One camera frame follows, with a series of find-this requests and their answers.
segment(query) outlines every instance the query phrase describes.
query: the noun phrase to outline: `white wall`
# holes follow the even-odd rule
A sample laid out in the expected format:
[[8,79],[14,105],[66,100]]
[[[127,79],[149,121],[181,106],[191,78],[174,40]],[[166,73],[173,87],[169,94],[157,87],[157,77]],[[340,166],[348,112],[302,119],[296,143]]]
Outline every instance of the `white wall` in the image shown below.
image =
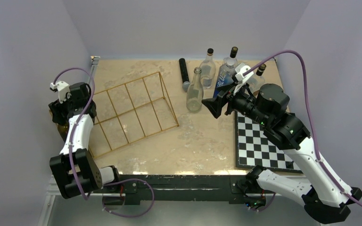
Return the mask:
[[0,0],[0,226],[37,224],[49,158],[63,145],[49,83],[70,66],[88,68],[89,56],[61,0]]
[[[362,0],[311,0],[286,49],[299,52],[308,73],[320,151],[350,185],[362,189]],[[278,60],[290,108],[308,124],[299,61]],[[340,225],[362,225],[362,208]]]
[[310,0],[64,0],[87,47],[114,58],[239,58],[282,50]]

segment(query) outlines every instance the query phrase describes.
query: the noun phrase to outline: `table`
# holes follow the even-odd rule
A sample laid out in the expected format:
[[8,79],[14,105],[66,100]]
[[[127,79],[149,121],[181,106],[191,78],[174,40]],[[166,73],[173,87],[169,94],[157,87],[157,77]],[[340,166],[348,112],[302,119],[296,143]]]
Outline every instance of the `table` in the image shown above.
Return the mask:
[[[254,66],[259,61],[242,62]],[[190,80],[193,79],[193,69],[200,63],[201,60],[187,60]],[[215,63],[218,69],[222,61]],[[266,82],[282,86],[275,62],[266,64]],[[245,175],[245,169],[235,167],[234,115],[215,119],[204,106],[198,113],[188,112],[178,60],[99,60],[95,93],[157,71],[163,76],[180,126],[95,158],[96,164],[99,167],[115,165],[121,174]],[[205,89],[204,98],[212,97],[213,92],[214,85]],[[94,101],[98,118],[108,117],[107,100],[97,95]],[[95,125],[90,148],[94,152],[104,152],[107,142],[97,130],[99,127]]]

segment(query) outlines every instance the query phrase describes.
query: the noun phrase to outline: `gold metal frame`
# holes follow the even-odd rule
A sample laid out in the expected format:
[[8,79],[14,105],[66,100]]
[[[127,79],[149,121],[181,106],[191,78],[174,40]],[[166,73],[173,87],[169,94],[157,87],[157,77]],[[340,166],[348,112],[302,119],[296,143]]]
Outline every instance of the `gold metal frame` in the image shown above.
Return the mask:
[[[150,94],[149,94],[148,88],[147,88],[147,86],[146,86],[145,79],[146,79],[147,77],[149,77],[149,76],[154,76],[154,75],[156,75],[156,74],[159,75],[160,86],[161,86],[161,88],[162,88],[162,94],[163,94],[163,96],[160,97],[160,98],[157,98],[157,99],[155,99],[155,100],[152,100],[152,98],[151,98],[151,96],[150,96]],[[147,92],[147,94],[148,94],[148,97],[149,97],[149,102],[148,102],[148,103],[145,103],[145,104],[143,104],[143,105],[141,105],[141,106],[135,107],[134,102],[133,102],[133,100],[132,100],[132,98],[131,98],[130,92],[129,92],[129,90],[128,90],[127,84],[132,83],[132,82],[135,82],[135,81],[138,81],[138,80],[142,80],[142,81],[143,81],[143,84],[144,84],[144,86],[145,86],[145,90],[146,90],[146,92]],[[115,108],[115,105],[113,104],[113,100],[112,100],[112,98],[110,98],[109,91],[112,90],[112,89],[121,87],[121,86],[124,86],[125,89],[126,89],[126,91],[127,91],[128,97],[129,97],[130,100],[131,100],[132,109],[130,109],[130,110],[126,111],[126,112],[123,112],[123,113],[121,113],[121,114],[117,114],[117,110],[116,110],[116,108]],[[115,86],[115,87],[111,87],[111,88],[106,89],[106,90],[104,90],[104,91],[97,92],[97,93],[95,93],[95,95],[96,95],[96,94],[99,94],[99,93],[103,93],[103,92],[106,92],[107,96],[109,97],[110,103],[111,103],[111,105],[112,105],[112,107],[113,107],[113,110],[114,110],[114,112],[115,112],[115,116],[114,116],[114,117],[111,117],[111,118],[108,118],[108,119],[105,119],[105,120],[102,120],[102,121],[100,121],[100,120],[98,119],[98,117],[97,117],[98,122],[95,123],[95,125],[99,125],[99,126],[100,126],[100,128],[101,128],[101,130],[102,130],[102,132],[103,132],[103,135],[105,136],[105,139],[106,139],[106,141],[107,141],[107,144],[109,145],[110,151],[105,152],[105,153],[102,153],[102,154],[99,154],[99,155],[95,155],[94,152],[93,152],[93,150],[91,150],[91,148],[89,148],[90,153],[92,154],[92,157],[93,157],[93,158],[100,157],[100,156],[105,155],[105,154],[107,154],[107,153],[110,153],[110,152],[112,152],[112,151],[114,151],[114,150],[116,150],[116,149],[119,149],[119,148],[121,148],[121,147],[124,147],[124,146],[127,146],[127,145],[129,145],[129,144],[135,143],[135,142],[137,142],[137,141],[139,141],[139,140],[142,140],[142,139],[144,139],[144,138],[147,138],[147,137],[149,137],[149,136],[152,136],[152,135],[155,135],[155,134],[157,134],[157,133],[166,131],[166,130],[168,130],[168,129],[171,129],[171,128],[180,126],[180,124],[178,123],[177,117],[175,116],[174,108],[173,108],[173,105],[172,105],[172,103],[171,103],[170,96],[169,96],[169,94],[168,94],[168,92],[167,92],[167,88],[166,88],[166,85],[165,85],[165,81],[163,80],[162,74],[161,74],[160,72],[155,72],[155,73],[146,75],[146,76],[144,76],[144,77],[142,77],[142,78],[135,79],[135,80],[126,82],[126,83],[124,83],[124,84],[121,84],[121,85],[118,85],[118,86]],[[174,118],[174,121],[175,121],[175,125],[174,125],[174,126],[171,126],[171,127],[168,127],[168,128],[162,128],[162,125],[160,124],[160,121],[159,121],[159,117],[157,116],[156,109],[155,109],[155,107],[153,106],[153,103],[154,103],[155,101],[160,100],[160,99],[164,99],[164,100],[165,100],[165,102],[166,102],[166,104],[167,104],[167,106],[168,106],[168,108],[169,108],[169,110],[170,110],[170,112],[171,112],[171,114],[172,114],[172,116],[173,116],[173,118]],[[145,134],[145,130],[144,130],[142,124],[141,124],[140,118],[139,118],[139,116],[138,116],[137,109],[140,108],[140,107],[149,105],[149,104],[152,105],[153,111],[154,111],[155,116],[156,116],[156,120],[157,120],[157,122],[158,122],[158,124],[159,124],[159,127],[160,127],[160,131],[157,131],[157,132],[155,132],[155,133],[146,135],[146,134]],[[140,124],[140,127],[141,127],[141,129],[142,129],[142,133],[143,133],[144,136],[143,136],[142,138],[137,139],[137,140],[129,141],[128,137],[126,136],[126,132],[124,131],[124,128],[123,128],[123,126],[122,126],[122,123],[121,123],[121,121],[120,121],[120,117],[119,117],[119,116],[124,115],[124,114],[126,114],[126,113],[128,113],[128,112],[132,112],[132,111],[134,111],[135,114],[137,115],[138,123]],[[114,119],[114,118],[117,118],[117,119],[118,119],[118,122],[119,122],[120,127],[121,127],[121,129],[122,129],[122,131],[123,131],[123,134],[124,134],[124,136],[125,136],[125,139],[127,140],[127,144],[122,145],[122,146],[119,146],[119,147],[116,147],[116,148],[113,149],[112,146],[110,145],[110,142],[109,142],[109,140],[108,140],[108,138],[107,138],[107,135],[106,135],[105,131],[103,130],[102,123],[103,123],[103,122],[106,122],[106,121],[108,121],[108,120]]]

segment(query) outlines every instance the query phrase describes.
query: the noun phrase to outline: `beige marble surface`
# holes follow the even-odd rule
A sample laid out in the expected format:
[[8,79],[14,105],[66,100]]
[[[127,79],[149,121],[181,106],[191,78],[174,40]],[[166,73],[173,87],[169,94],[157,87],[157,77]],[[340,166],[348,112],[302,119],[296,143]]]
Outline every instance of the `beige marble surface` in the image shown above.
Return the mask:
[[[199,66],[200,62],[200,60],[187,61],[190,80],[193,78],[193,69]],[[253,66],[259,61],[243,62]],[[216,61],[216,65],[218,69],[221,61]],[[180,126],[98,157],[95,159],[98,166],[115,165],[123,174],[246,174],[245,169],[235,167],[234,115],[222,115],[215,119],[205,107],[202,107],[198,113],[189,113],[186,108],[186,93],[181,88],[178,60],[100,60],[95,74],[95,93],[157,71],[160,71],[163,76]],[[266,82],[281,85],[274,61],[267,63],[264,76]],[[149,101],[146,99],[147,92],[144,87],[133,84],[132,88],[135,88],[133,95],[143,96],[138,99],[137,104],[141,105]],[[213,91],[214,86],[206,89],[205,98],[212,97]],[[161,90],[158,91],[154,87],[152,91],[149,90],[152,95],[160,94],[159,92]],[[113,91],[113,94],[109,93],[109,95],[112,99],[118,100],[117,104],[114,103],[116,110],[119,108],[125,112],[132,108],[126,101],[121,104],[128,98],[125,90]],[[115,116],[105,92],[97,94],[94,101],[97,104],[99,120],[103,121]],[[172,125],[174,122],[171,122],[171,113],[164,100],[161,99],[161,101],[162,103],[159,100],[154,104],[156,111],[159,112],[160,124]],[[145,108],[139,108],[137,114],[151,130],[146,132],[153,133],[158,130],[155,124],[157,121],[152,113],[151,105],[145,106]],[[127,128],[126,135],[129,139],[138,139],[143,136],[143,133],[135,126],[137,117],[134,112],[127,114],[119,117],[122,126]],[[127,141],[117,117],[103,122],[102,127],[109,131],[105,133],[112,148],[126,144]],[[90,147],[95,155],[110,150],[99,125],[95,125],[92,130]]]

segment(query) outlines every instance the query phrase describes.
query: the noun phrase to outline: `chessboard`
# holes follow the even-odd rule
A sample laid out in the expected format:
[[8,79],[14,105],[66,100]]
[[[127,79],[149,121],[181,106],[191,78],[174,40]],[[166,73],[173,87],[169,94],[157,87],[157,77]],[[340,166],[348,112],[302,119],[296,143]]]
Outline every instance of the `chessboard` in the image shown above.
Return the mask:
[[302,173],[292,160],[272,144],[259,124],[235,112],[235,150],[238,168],[261,165],[272,171]]

